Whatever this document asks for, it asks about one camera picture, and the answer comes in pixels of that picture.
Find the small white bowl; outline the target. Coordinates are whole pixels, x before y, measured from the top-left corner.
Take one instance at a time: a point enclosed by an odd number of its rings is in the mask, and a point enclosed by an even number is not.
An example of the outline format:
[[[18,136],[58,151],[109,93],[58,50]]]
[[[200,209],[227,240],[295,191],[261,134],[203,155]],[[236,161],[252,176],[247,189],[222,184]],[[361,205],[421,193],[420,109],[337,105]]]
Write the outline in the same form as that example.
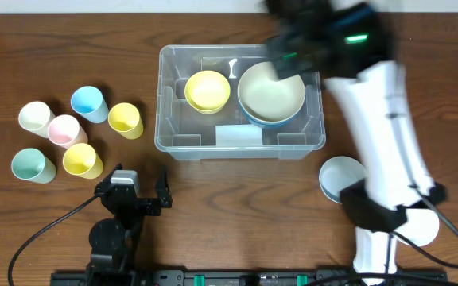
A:
[[[425,246],[435,240],[440,229],[440,219],[430,209],[406,209],[407,222],[395,231],[417,246]]]

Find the small yellow bowl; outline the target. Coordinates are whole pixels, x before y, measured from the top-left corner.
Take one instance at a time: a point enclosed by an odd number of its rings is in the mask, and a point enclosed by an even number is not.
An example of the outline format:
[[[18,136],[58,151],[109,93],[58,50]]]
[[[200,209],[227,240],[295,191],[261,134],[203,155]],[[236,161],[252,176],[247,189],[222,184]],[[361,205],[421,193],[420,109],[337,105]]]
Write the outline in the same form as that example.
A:
[[[223,109],[231,95],[228,79],[217,71],[199,71],[184,88],[188,104],[201,114],[215,114]]]

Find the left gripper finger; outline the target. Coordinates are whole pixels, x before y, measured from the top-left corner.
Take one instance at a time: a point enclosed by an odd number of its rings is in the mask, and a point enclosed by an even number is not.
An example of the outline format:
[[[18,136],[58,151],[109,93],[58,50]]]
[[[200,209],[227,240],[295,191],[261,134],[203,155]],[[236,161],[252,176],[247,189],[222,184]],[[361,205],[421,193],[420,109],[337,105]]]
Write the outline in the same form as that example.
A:
[[[157,193],[158,199],[160,200],[161,207],[171,208],[173,205],[173,199],[167,180],[167,169],[165,166],[163,166],[161,169],[154,190]]]
[[[117,164],[114,169],[98,183],[98,189],[108,189],[111,185],[111,177],[118,170],[122,170],[122,164]]]

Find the large beige bowl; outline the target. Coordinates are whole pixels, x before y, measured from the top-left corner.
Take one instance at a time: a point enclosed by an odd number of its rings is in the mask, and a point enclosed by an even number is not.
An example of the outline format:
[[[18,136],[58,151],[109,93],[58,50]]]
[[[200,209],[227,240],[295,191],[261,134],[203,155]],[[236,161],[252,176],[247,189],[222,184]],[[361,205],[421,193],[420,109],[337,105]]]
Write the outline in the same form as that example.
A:
[[[253,119],[276,125],[290,120],[302,108],[305,84],[299,75],[279,79],[271,62],[247,69],[238,84],[241,107]]]

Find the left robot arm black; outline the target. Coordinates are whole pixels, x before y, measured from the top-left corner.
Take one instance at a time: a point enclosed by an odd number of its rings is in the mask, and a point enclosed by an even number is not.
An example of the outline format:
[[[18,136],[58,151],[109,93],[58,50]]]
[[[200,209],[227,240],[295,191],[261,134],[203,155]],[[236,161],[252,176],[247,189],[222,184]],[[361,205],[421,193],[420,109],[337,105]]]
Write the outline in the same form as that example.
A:
[[[96,185],[95,195],[114,217],[97,222],[90,230],[92,280],[125,279],[130,285],[136,283],[134,260],[144,217],[159,216],[162,209],[173,205],[164,168],[154,187],[156,197],[141,198],[139,191],[138,174],[124,170],[121,164]]]

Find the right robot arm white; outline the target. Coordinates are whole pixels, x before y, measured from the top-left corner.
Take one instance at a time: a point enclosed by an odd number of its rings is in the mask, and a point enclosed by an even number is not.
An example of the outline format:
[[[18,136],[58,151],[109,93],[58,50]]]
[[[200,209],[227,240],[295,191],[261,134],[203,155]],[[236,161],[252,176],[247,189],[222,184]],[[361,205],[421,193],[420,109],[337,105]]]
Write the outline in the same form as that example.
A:
[[[320,284],[434,285],[434,272],[403,272],[399,242],[422,251],[437,236],[447,198],[425,167],[394,36],[368,2],[268,1],[280,28],[266,47],[279,78],[319,72],[346,118],[367,176],[345,187],[341,204],[355,225],[350,272]]]

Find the small grey-blue bowl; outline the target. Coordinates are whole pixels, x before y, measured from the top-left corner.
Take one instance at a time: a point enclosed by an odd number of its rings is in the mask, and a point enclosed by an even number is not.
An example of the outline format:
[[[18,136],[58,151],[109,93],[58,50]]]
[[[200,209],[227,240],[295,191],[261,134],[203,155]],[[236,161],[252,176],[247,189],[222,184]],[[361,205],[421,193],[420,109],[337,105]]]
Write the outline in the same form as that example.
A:
[[[334,203],[340,203],[340,192],[366,177],[366,169],[356,159],[338,156],[322,165],[318,179],[324,195]]]

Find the dark blue bowl front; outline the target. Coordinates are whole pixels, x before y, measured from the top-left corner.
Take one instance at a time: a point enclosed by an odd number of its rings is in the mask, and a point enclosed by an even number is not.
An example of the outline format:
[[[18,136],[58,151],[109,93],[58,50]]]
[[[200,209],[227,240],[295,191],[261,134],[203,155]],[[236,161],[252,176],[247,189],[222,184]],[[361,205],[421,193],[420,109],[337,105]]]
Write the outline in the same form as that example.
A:
[[[252,116],[247,110],[245,110],[242,104],[239,104],[239,107],[241,108],[242,114],[246,117],[249,123],[259,128],[262,128],[262,129],[276,129],[276,128],[283,127],[289,124],[290,122],[292,122],[293,120],[295,120],[298,117],[298,115],[300,114],[300,111],[298,111],[293,116],[285,120],[278,121],[278,122],[265,122],[261,119],[257,119],[256,117]]]

